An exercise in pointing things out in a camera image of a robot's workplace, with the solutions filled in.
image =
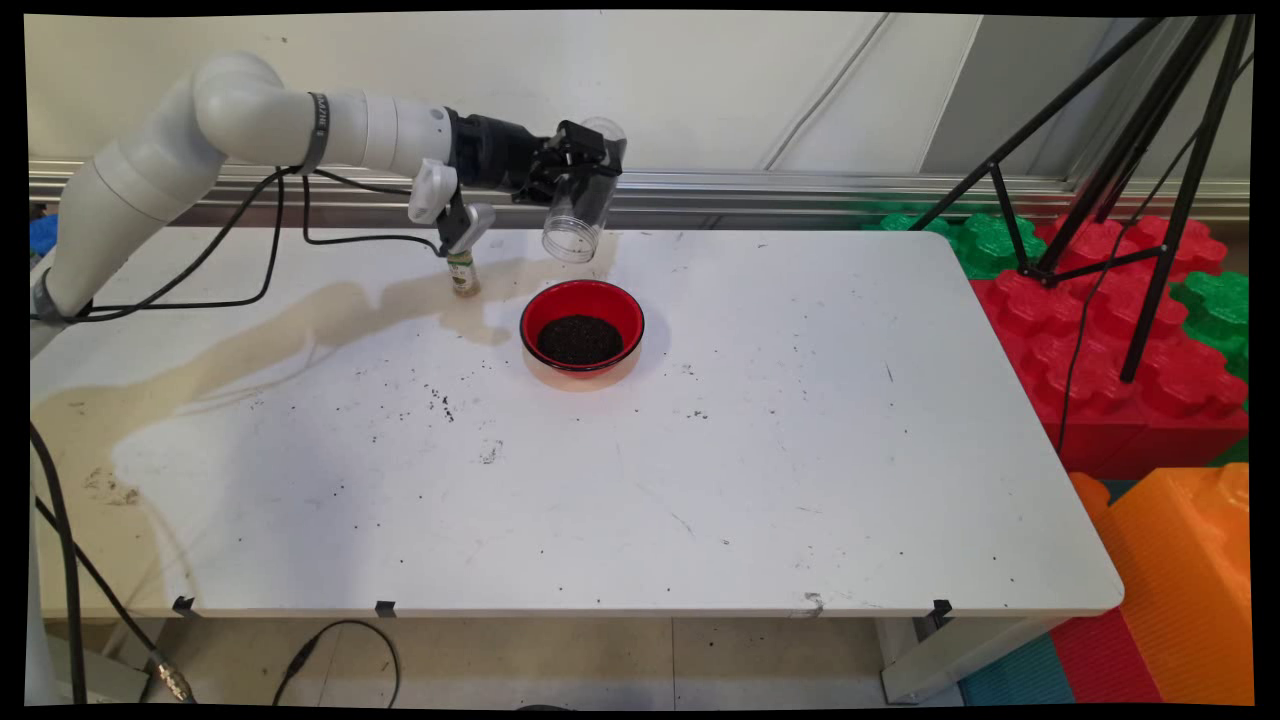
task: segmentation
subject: white table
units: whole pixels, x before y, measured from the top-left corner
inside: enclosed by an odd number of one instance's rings
[[[99,302],[146,296],[211,233],[163,231]],[[252,295],[269,236],[236,231],[170,300]],[[285,231],[261,302],[76,327],[32,363],[76,537],[132,611],[919,618],[947,600],[957,620],[915,650],[884,626],[887,693],[909,700],[1123,598],[942,237],[607,232],[573,266],[492,231],[475,255],[484,290],[457,299],[419,246]],[[571,278],[645,311],[640,350],[596,379],[518,338],[529,299]],[[55,533],[38,543],[64,615]]]

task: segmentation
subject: small glass jar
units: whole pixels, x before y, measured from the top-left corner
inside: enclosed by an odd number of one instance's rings
[[[470,250],[449,255],[447,260],[449,277],[453,278],[453,292],[458,297],[471,297],[480,292],[480,278],[476,277],[476,264]]]

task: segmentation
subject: wall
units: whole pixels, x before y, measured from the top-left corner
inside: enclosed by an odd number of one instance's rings
[[[1005,174],[1069,177],[1078,172],[1078,160],[1110,147],[1190,20],[1167,18],[1010,154],[1001,165]],[[1135,23],[1135,18],[984,15],[923,172],[972,170]],[[1230,22],[1206,53],[1135,177],[1160,177],[1199,124],[1229,31]],[[1245,54],[1252,50],[1251,40]],[[1204,170],[1207,179],[1249,178],[1252,110],[1249,67],[1235,83],[1222,115]],[[1184,165],[1185,160],[1174,177],[1181,176]]]
[[[1119,40],[1107,37],[1116,22],[1124,20],[983,15],[923,170],[961,176],[972,170]],[[1001,170],[1007,176],[1065,177],[1074,155],[1055,152],[1064,143],[1051,138],[1087,123],[1078,115],[1097,109],[1117,70],[1121,68],[1114,67],[1082,91],[1014,150]],[[1074,147],[1075,142],[1065,145]]]
[[[1217,77],[1217,69],[1222,63],[1222,53],[1226,51],[1226,40],[1230,35],[1231,22],[1228,20],[1222,23],[1213,44],[1204,53],[1204,58],[1187,82],[1187,87],[1165,119],[1165,124],[1160,128],[1160,135],[1152,141],[1146,158],[1138,165],[1138,177],[1160,177],[1169,163],[1174,160],[1178,150],[1204,119],[1208,94],[1213,88],[1213,79]],[[1244,56],[1248,58],[1249,53],[1253,53],[1252,29],[1249,31],[1249,42],[1244,47]],[[1213,150],[1204,165],[1204,177],[1207,179],[1249,179],[1252,136],[1253,65],[1251,64],[1231,87],[1231,97],[1226,101],[1226,110],[1222,111],[1222,124],[1213,137]],[[1187,158],[1184,156],[1172,177],[1181,177],[1185,167]]]
[[[550,132],[607,115],[636,169],[762,167],[878,13],[26,15],[28,155],[83,158],[219,50],[289,86],[424,97]],[[977,15],[895,15],[778,168],[914,173]]]

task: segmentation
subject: clear plastic cup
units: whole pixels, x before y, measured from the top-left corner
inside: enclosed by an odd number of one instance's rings
[[[627,136],[613,120],[590,118],[582,120],[582,127],[594,129],[605,140],[617,141],[620,152],[626,152]],[[556,184],[556,195],[552,196],[552,206],[543,224],[543,247],[547,252],[564,263],[590,261],[595,256],[609,201],[617,187],[616,177],[562,178]]]

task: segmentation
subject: black cable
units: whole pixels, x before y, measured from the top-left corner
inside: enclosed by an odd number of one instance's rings
[[[275,168],[276,173],[282,168]],[[275,272],[275,255],[280,249],[280,225],[284,222],[284,176],[275,181],[275,231],[271,234],[271,255],[266,260],[266,275],[262,278],[262,288],[257,291],[252,297],[246,297],[244,300],[219,300],[209,302],[152,302],[142,307],[142,310],[196,310],[201,307],[241,307],[244,305],[252,305],[262,297],[266,296],[266,291],[271,287],[271,274]],[[252,204],[256,195],[250,197]],[[131,307],[129,305],[99,305],[92,307],[90,313],[106,313],[113,310],[125,310]]]
[[[273,182],[276,182],[278,179],[283,178],[284,176],[289,174],[293,170],[296,170],[296,168],[278,169],[266,178],[264,178],[260,183],[253,186],[253,190],[250,191],[248,197],[246,197],[244,201],[241,202],[239,208],[237,208],[236,211],[232,213],[230,219],[228,219],[227,223],[223,225],[223,228],[218,231],[218,234],[214,236],[214,240],[210,241],[209,246],[205,247],[205,250],[202,250],[200,255],[196,256],[196,259],[189,265],[187,265],[184,270],[182,270],[173,279],[166,282],[160,290],[152,292],[150,296],[133,305],[123,306],[119,310],[111,311],[105,315],[92,315],[90,311],[86,314],[77,315],[74,318],[64,318],[64,320],[69,324],[105,323],[108,320],[118,320],[120,318],[132,315],[138,310],[145,310],[146,307],[154,305],[156,300],[164,297],[170,290],[177,287],[178,283],[187,279],[192,273],[195,273],[201,265],[205,264],[205,260],[207,260],[209,256],[214,254],[214,250],[218,250],[218,246],[221,245],[223,240],[227,238],[227,233],[229,233],[232,228],[236,227],[236,223],[239,222],[241,217],[244,214],[244,210],[247,210],[248,206],[253,202],[253,200],[259,195],[261,195],[262,190],[265,190],[266,186],[271,184]],[[31,319],[38,320],[40,318],[36,315],[31,315]]]
[[[325,172],[325,170],[316,170],[315,174],[317,174],[317,176],[320,176],[323,178],[329,178],[329,179],[335,181],[335,182],[340,182],[342,184],[349,184],[351,187],[358,187],[360,190],[367,190],[369,192],[385,192],[388,195],[411,195],[410,191],[401,190],[398,187],[379,187],[376,184],[365,184],[362,182],[356,182],[356,181],[353,181],[351,178],[344,178],[342,176],[335,176],[333,173]]]
[[[36,423],[31,423],[31,445],[36,447],[40,464],[45,470],[45,480],[49,484],[49,500],[58,510],[58,537],[63,546],[63,574],[67,578],[67,625],[72,656],[72,702],[84,705],[88,694],[84,689],[84,637],[81,630],[79,616],[79,574],[76,571],[76,541],[72,539],[72,523],[67,515],[67,503],[63,502],[63,486],[58,480],[58,468],[49,454],[45,438],[40,437]]]
[[[264,179],[261,183],[259,183],[256,187],[253,187],[253,190],[250,191],[250,195],[244,200],[244,202],[241,204],[241,206],[232,215],[232,218],[229,220],[227,220],[227,223],[223,225],[221,231],[219,231],[218,236],[214,237],[214,240],[210,242],[209,247],[206,247],[205,251],[201,252],[201,255],[196,259],[196,261],[192,263],[186,270],[183,270],[177,278],[174,278],[173,281],[170,281],[169,283],[166,283],[165,287],[160,288],[160,291],[157,291],[156,293],[151,295],[151,297],[147,297],[146,300],[142,300],[141,302],[137,302],[137,304],[133,304],[133,305],[100,305],[100,306],[96,306],[96,307],[90,307],[90,309],[82,311],[81,315],[78,315],[76,318],[67,318],[67,322],[68,323],[86,323],[86,322],[88,322],[88,323],[100,323],[100,322],[105,322],[105,320],[114,320],[114,319],[118,319],[118,318],[124,318],[125,315],[132,315],[133,313],[137,313],[140,310],[195,310],[195,309],[206,309],[206,307],[241,307],[241,306],[244,306],[244,305],[252,305],[252,304],[257,302],[259,300],[261,300],[262,297],[266,296],[266,291],[271,287],[271,275],[275,272],[275,258],[276,258],[276,254],[278,254],[279,247],[280,247],[280,227],[283,224],[283,218],[284,218],[284,176],[291,174],[291,173],[296,173],[297,170],[298,170],[297,167],[283,168],[283,169],[279,168],[279,167],[276,167],[275,168],[275,173],[273,173],[271,176],[269,176],[266,179]],[[389,195],[410,195],[410,191],[407,191],[407,190],[401,190],[401,188],[396,188],[396,187],[378,187],[378,186],[365,184],[365,183],[360,183],[360,182],[356,182],[353,179],[344,178],[342,176],[338,176],[338,174],[334,174],[334,173],[329,173],[329,172],[325,172],[325,170],[315,170],[315,174],[325,177],[325,178],[329,178],[329,179],[333,179],[335,182],[340,182],[343,184],[349,184],[352,187],[357,187],[360,190],[367,190],[370,192],[384,192],[384,193],[389,193]],[[239,219],[243,215],[244,210],[247,210],[248,206],[253,204],[253,201],[257,199],[257,196],[261,195],[262,190],[265,190],[266,186],[270,184],[273,181],[276,182],[275,232],[274,232],[274,234],[271,237],[271,255],[270,255],[270,258],[268,259],[268,263],[266,263],[266,275],[262,278],[262,287],[261,287],[261,290],[259,290],[257,293],[253,295],[252,297],[246,297],[244,300],[220,300],[220,301],[206,301],[206,302],[155,302],[155,300],[163,297],[165,293],[168,293],[170,290],[173,290],[178,283],[180,283],[187,277],[189,277],[197,268],[200,268],[201,264],[204,264],[205,260],[209,259],[209,255],[212,254],[212,251],[221,243],[221,241],[227,236],[227,233],[230,232],[232,228],[234,228],[236,224],[239,222]],[[357,236],[357,237],[335,237],[335,238],[328,238],[328,240],[325,240],[325,238],[319,238],[317,240],[317,238],[312,238],[311,237],[311,232],[310,231],[311,231],[311,186],[307,182],[306,176],[303,176],[303,178],[302,178],[302,238],[306,242],[308,242],[310,245],[339,245],[339,243],[346,243],[346,242],[365,242],[365,241],[370,241],[370,240],[404,240],[404,241],[408,241],[408,242],[416,242],[419,245],[425,245],[438,258],[444,258],[445,256],[445,254],[440,252],[440,250],[436,249],[436,246],[433,242],[430,242],[428,240],[424,240],[424,238],[420,238],[420,237],[415,237],[415,236],[407,236],[407,234],[369,234],[369,236]],[[31,314],[31,319],[32,320],[38,320],[40,316],[35,315],[35,314]]]
[[[1233,83],[1240,79],[1240,76],[1244,74],[1244,70],[1248,69],[1249,63],[1252,61],[1253,61],[1253,53],[1249,53],[1249,56],[1245,58],[1243,61],[1240,61],[1240,69],[1235,72],[1235,77],[1231,79]],[[1196,142],[1196,138],[1199,136],[1199,131],[1201,128],[1197,127],[1196,132],[1193,132],[1192,136],[1187,138],[1187,142],[1183,143],[1181,150],[1179,150],[1178,154],[1174,155],[1174,160],[1169,163],[1167,168],[1165,168],[1165,174],[1160,176],[1160,179],[1156,181],[1156,186],[1152,187],[1151,192],[1147,193],[1147,199],[1142,201],[1142,205],[1139,205],[1138,209],[1133,211],[1133,215],[1129,217],[1129,220],[1125,222],[1123,228],[1120,228],[1120,233],[1116,234],[1116,241],[1111,246],[1111,254],[1107,256],[1106,263],[1102,264],[1102,269],[1098,270],[1097,282],[1093,283],[1093,287],[1089,290],[1089,295],[1084,297],[1084,305],[1080,307],[1080,329],[1075,334],[1075,350],[1071,352],[1071,363],[1066,368],[1066,387],[1062,391],[1062,419],[1057,425],[1059,455],[1062,455],[1062,443],[1066,441],[1066,411],[1071,404],[1071,375],[1075,374],[1075,360],[1080,356],[1080,346],[1084,345],[1084,324],[1089,316],[1089,302],[1093,301],[1093,296],[1097,295],[1098,288],[1102,287],[1102,281],[1107,277],[1107,272],[1111,269],[1111,263],[1114,263],[1116,259],[1116,252],[1120,251],[1120,241],[1124,238],[1124,233],[1129,232],[1129,228],[1132,228],[1138,222],[1138,217],[1142,215],[1143,210],[1147,209],[1147,205],[1151,204],[1152,199],[1156,197],[1156,193],[1160,192],[1161,186],[1164,186],[1165,181],[1169,179],[1169,176],[1172,174],[1174,168],[1178,167],[1178,163],[1183,159],[1183,155],[1185,155],[1187,151],[1190,150],[1192,145]]]
[[[396,643],[393,643],[392,639],[387,637],[387,633],[379,630],[378,628],[370,625],[369,623],[365,623],[364,620],[338,620],[335,623],[329,623],[324,628],[320,628],[320,632],[311,635],[311,639],[303,643],[302,648],[298,650],[298,653],[293,656],[293,660],[289,661],[288,669],[284,671],[284,678],[280,679],[280,687],[275,688],[275,697],[271,698],[271,706],[280,705],[280,696],[284,694],[285,685],[288,685],[289,680],[292,680],[293,676],[297,675],[300,670],[302,670],[302,666],[307,664],[307,659],[311,657],[311,652],[316,648],[316,643],[320,642],[320,635],[325,634],[325,632],[329,628],[337,628],[338,625],[361,625],[369,628],[370,630],[378,633],[378,637],[383,638],[383,642],[387,643],[387,650],[392,652],[392,662],[396,665],[396,688],[392,691],[392,700],[390,702],[387,703],[387,707],[392,707],[393,705],[396,705],[396,697],[399,694],[399,680],[401,680],[399,653],[396,652]]]
[[[333,178],[364,190],[371,190],[374,192],[392,192],[390,190],[376,190],[371,186],[362,186],[356,181],[348,181],[347,178],[340,178],[333,173],[321,173],[320,170],[316,170],[316,174],[324,174],[326,178]],[[412,234],[362,234],[355,237],[332,237],[320,240],[311,237],[311,182],[307,179],[307,176],[302,176],[302,240],[307,241],[310,245],[342,245],[346,242],[366,242],[370,240],[403,240],[430,247],[431,252],[434,252],[436,258],[445,256],[445,252],[438,249],[434,242]]]
[[[38,510],[40,514],[45,516],[45,520],[47,520],[50,525],[55,528],[58,527],[59,516],[55,516],[45,505],[45,502],[38,497],[36,498],[36,510]],[[81,550],[78,544],[76,546],[76,557],[79,560],[81,566],[84,568],[84,571],[88,573],[91,578],[93,578],[95,583],[97,583],[99,589],[102,591],[102,594],[106,596],[106,601],[111,603],[111,607],[115,609],[115,614],[120,616],[120,620],[123,620],[124,624],[129,628],[129,630],[133,633],[133,637],[138,638],[138,642],[142,643],[142,647],[147,648],[147,652],[155,652],[156,643],[151,642],[151,638],[148,638],[147,634],[142,630],[142,628],[140,628],[138,624],[133,620],[133,616],[129,615],[129,611],[125,610],[124,605],[120,603],[120,598],[115,597],[115,592],[111,591],[111,585],[106,584],[106,579],[102,578],[102,574],[97,571],[97,568],[93,566],[88,556],[84,555],[84,551]]]

